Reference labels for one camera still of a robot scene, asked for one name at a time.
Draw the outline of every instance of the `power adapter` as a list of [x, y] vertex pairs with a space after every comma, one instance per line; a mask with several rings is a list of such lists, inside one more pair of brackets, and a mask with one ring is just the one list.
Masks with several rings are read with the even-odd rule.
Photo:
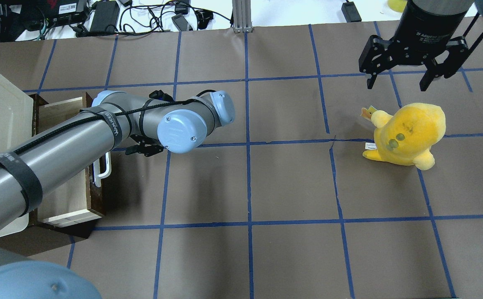
[[116, 1], [98, 1], [92, 5], [92, 9], [94, 18], [90, 24], [90, 31], [114, 33], [120, 13], [120, 6]]
[[121, 5], [127, 7], [133, 5], [133, 0], [118, 0]]
[[347, 20], [347, 23], [352, 22], [361, 22], [362, 17], [360, 17], [360, 13], [356, 9], [356, 5], [354, 2], [345, 2], [342, 5], [342, 12]]

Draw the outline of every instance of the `yellow object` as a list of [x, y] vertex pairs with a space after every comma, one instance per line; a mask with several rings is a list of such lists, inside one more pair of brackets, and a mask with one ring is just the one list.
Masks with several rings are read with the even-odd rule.
[[400, 108], [395, 115], [362, 109], [362, 116], [375, 125], [377, 149], [363, 152], [363, 157], [398, 165], [415, 165], [420, 170], [432, 168], [432, 145], [445, 135], [445, 113], [439, 106], [413, 103]]
[[396, 12], [403, 12], [406, 4], [407, 0], [387, 0], [387, 5]]

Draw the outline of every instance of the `black cable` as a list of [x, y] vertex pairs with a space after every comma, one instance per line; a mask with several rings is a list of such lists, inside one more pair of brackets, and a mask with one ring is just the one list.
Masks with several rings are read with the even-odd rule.
[[223, 19], [225, 19], [225, 20], [227, 20], [227, 21], [229, 21], [229, 22], [230, 22], [230, 19], [229, 19], [228, 17], [225, 17], [224, 15], [220, 14], [219, 12], [215, 12], [215, 11], [207, 10], [207, 9], [205, 9], [205, 8], [197, 8], [197, 7], [196, 7], [195, 9], [197, 9], [197, 10], [203, 10], [203, 11], [209, 11], [209, 12], [211, 12], [211, 13], [215, 13], [216, 15], [218, 15], [218, 16], [222, 17]]
[[38, 6], [35, 6], [35, 8], [40, 11], [40, 14], [42, 15], [42, 26], [44, 26], [46, 23], [46, 15], [44, 15], [44, 12]]
[[108, 32], [107, 30], [110, 28], [110, 27], [114, 27], [114, 32], [116, 32], [118, 29], [116, 28], [116, 25], [114, 24], [108, 24], [106, 27], [105, 27], [105, 31]]
[[[197, 100], [190, 99], [190, 100], [183, 100], [181, 102], [166, 102], [166, 103], [156, 104], [156, 105], [149, 106], [149, 107], [143, 107], [143, 108], [137, 108], [137, 109], [134, 109], [134, 110], [118, 112], [118, 113], [115, 113], [114, 115], [119, 117], [119, 116], [122, 116], [122, 115], [129, 115], [129, 114], [133, 114], [133, 113], [137, 113], [137, 112], [141, 112], [141, 111], [145, 111], [145, 110], [152, 110], [152, 109], [155, 109], [155, 108], [161, 108], [161, 107], [167, 107], [167, 106], [173, 106], [173, 105], [187, 105], [187, 104], [190, 104], [190, 103], [193, 103], [193, 102], [196, 102], [196, 101]], [[91, 121], [102, 120], [102, 119], [103, 119], [103, 117], [101, 115], [94, 115], [92, 117], [88, 117], [88, 118], [76, 120], [72, 123], [68, 123], [66, 125], [63, 125], [62, 127], [59, 127], [57, 129], [49, 132], [48, 134], [40, 136], [39, 138], [33, 140], [32, 142], [29, 142], [29, 143], [15, 149], [14, 153], [16, 153], [17, 155], [20, 155], [20, 154], [22, 154], [26, 151], [29, 151], [31, 148], [37, 146], [38, 144], [40, 144], [40, 143], [42, 143], [46, 140], [49, 140], [49, 138], [55, 137], [55, 136], [65, 132], [69, 129], [72, 129], [73, 127], [76, 127], [78, 125], [84, 125], [85, 123], [90, 123]]]
[[49, 29], [44, 32], [44, 34], [42, 35], [42, 39], [46, 39], [46, 35], [49, 34], [50, 30], [55, 29], [55, 27], [57, 27], [57, 22], [53, 23], [53, 25], [51, 25], [51, 27], [49, 27]]
[[467, 27], [467, 29], [465, 30], [465, 33], [463, 34], [463, 37], [467, 36], [467, 34], [469, 33], [469, 31], [471, 31], [471, 28], [473, 28], [473, 25], [474, 23], [476, 23], [478, 17], [480, 16], [480, 13], [477, 12], [475, 17], [473, 17], [473, 20], [471, 21], [471, 23], [469, 24], [469, 26]]
[[129, 7], [125, 8], [123, 10], [123, 12], [121, 13], [121, 15], [120, 15], [120, 21], [118, 22], [119, 23], [118, 27], [120, 28], [120, 30], [122, 30], [121, 25], [122, 25], [123, 15], [125, 14], [125, 12], [129, 11], [131, 8], [145, 10], [147, 8], [150, 8], [150, 7], [152, 7], [152, 8], [158, 8], [158, 7], [161, 7], [161, 6], [162, 5], [160, 5], [160, 4], [157, 4], [157, 5], [137, 5], [137, 6], [132, 6], [132, 7], [129, 6]]
[[462, 61], [462, 63], [461, 63], [460, 66], [463, 66], [463, 64], [467, 61], [467, 59], [469, 58], [469, 56], [474, 52], [474, 50], [476, 49], [476, 47], [478, 47], [478, 44], [480, 44], [480, 42], [482, 40], [483, 40], [483, 32], [480, 34], [480, 36], [478, 36], [478, 38], [476, 39], [476, 41], [474, 42], [474, 44], [471, 46], [471, 49], [469, 49], [469, 51], [467, 52], [467, 55], [463, 59], [463, 61]]
[[151, 33], [154, 33], [154, 32], [156, 32], [156, 31], [150, 30], [148, 32], [137, 32], [137, 33], [134, 33], [134, 32], [99, 32], [99, 31], [95, 31], [95, 32], [88, 32], [84, 36], [109, 36], [109, 35], [115, 35], [115, 34], [119, 34], [119, 35], [123, 35], [123, 36], [141, 36], [141, 35], [151, 34]]
[[158, 20], [158, 17], [156, 17], [155, 13], [153, 12], [153, 10], [151, 8], [147, 8], [147, 11], [149, 12], [149, 14], [151, 15], [151, 19], [149, 20], [149, 28], [151, 28], [153, 30], [153, 25], [152, 25], [152, 22], [153, 20], [155, 21], [156, 23], [156, 27], [155, 28], [160, 28], [160, 25], [158, 25], [158, 23], [160, 22]]
[[149, 27], [148, 25], [144, 25], [144, 24], [140, 23], [137, 19], [135, 19], [133, 17], [133, 10], [129, 10], [129, 16], [131, 17], [131, 19], [133, 19], [133, 21], [137, 22], [140, 26], [142, 26], [142, 27]]
[[136, 33], [135, 29], [131, 25], [127, 24], [127, 23], [123, 24], [123, 30], [124, 31], [125, 31], [125, 26], [126, 25], [129, 26], [131, 29], [133, 29], [133, 33]]
[[196, 96], [202, 96], [205, 93], [215, 93], [215, 90], [213, 90], [213, 89], [206, 89], [206, 90], [201, 91], [200, 93], [198, 93]]
[[471, 55], [473, 53], [473, 51], [476, 49], [476, 47], [478, 47], [478, 44], [483, 40], [483, 32], [480, 34], [480, 36], [478, 36], [478, 38], [476, 39], [476, 41], [474, 42], [473, 46], [471, 47], [471, 49], [469, 50], [469, 55]]

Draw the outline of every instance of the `white handle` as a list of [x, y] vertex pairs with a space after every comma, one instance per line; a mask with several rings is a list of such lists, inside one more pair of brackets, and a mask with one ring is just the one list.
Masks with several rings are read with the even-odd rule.
[[99, 173], [100, 171], [101, 170], [99, 168], [99, 159], [97, 159], [96, 161], [94, 161], [94, 174], [93, 174], [94, 184], [97, 187], [101, 187], [101, 179], [106, 178], [107, 176], [109, 176], [112, 173], [112, 165], [111, 165], [111, 161], [110, 161], [110, 152], [105, 154], [105, 172], [100, 174]]

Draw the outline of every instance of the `grid floor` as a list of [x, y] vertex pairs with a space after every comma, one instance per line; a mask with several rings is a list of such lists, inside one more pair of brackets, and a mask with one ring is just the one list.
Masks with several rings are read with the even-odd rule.
[[[91, 237], [32, 258], [67, 265], [104, 298], [483, 298], [483, 43], [425, 93], [423, 70], [406, 66], [368, 91], [357, 58], [396, 25], [0, 44], [0, 72], [48, 102], [212, 88], [237, 109], [188, 154], [113, 152]], [[360, 108], [412, 102], [445, 110], [434, 168], [364, 159], [373, 127]]]

